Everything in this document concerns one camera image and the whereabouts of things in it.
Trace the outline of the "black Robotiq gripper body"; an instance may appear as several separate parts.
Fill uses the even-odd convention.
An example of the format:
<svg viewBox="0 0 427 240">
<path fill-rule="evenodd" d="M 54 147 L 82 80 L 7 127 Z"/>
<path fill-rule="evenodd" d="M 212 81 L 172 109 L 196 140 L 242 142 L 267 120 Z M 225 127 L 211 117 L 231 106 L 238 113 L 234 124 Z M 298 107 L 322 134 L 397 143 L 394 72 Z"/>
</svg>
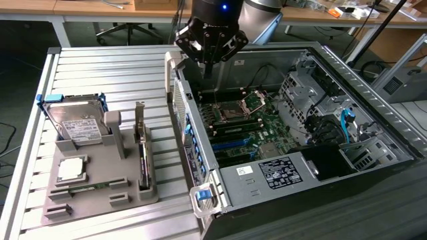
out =
<svg viewBox="0 0 427 240">
<path fill-rule="evenodd" d="M 188 21 L 188 40 L 196 50 L 223 47 L 231 39 L 246 43 L 241 30 L 242 0 L 195 0 Z"/>
</svg>

